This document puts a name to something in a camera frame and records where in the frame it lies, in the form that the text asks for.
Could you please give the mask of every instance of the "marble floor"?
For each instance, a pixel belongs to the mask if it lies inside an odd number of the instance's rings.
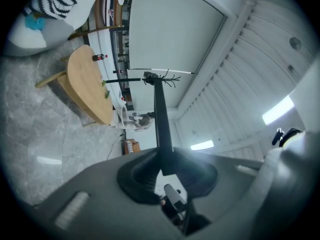
[[[57,82],[35,88],[64,70],[59,59],[81,45],[83,39],[76,38],[41,54],[1,58],[1,165],[14,193],[31,205],[110,152],[109,159],[122,155],[123,130],[83,127],[91,119]]]

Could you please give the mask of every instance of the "bottle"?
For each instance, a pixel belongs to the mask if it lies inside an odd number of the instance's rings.
[[[105,56],[104,56],[103,54],[93,55],[93,56],[92,56],[92,60],[93,60],[94,62],[96,62],[96,61],[102,61],[105,57],[108,58],[108,55],[107,55],[107,54],[106,54]]]

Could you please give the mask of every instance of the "striped pillow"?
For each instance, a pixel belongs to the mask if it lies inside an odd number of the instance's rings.
[[[64,20],[78,0],[31,0],[29,7],[50,18]]]

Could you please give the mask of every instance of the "round wooden table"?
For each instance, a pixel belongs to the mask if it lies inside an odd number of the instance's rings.
[[[89,45],[74,50],[67,61],[66,71],[59,72],[35,85],[43,85],[57,79],[71,99],[82,108],[95,122],[109,125],[113,119],[112,100],[106,98],[108,89],[102,86],[102,76],[95,55]]]

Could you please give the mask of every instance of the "blue object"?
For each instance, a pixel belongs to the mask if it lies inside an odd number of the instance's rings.
[[[25,17],[25,26],[32,30],[42,30],[45,27],[45,18],[35,19],[33,14]]]

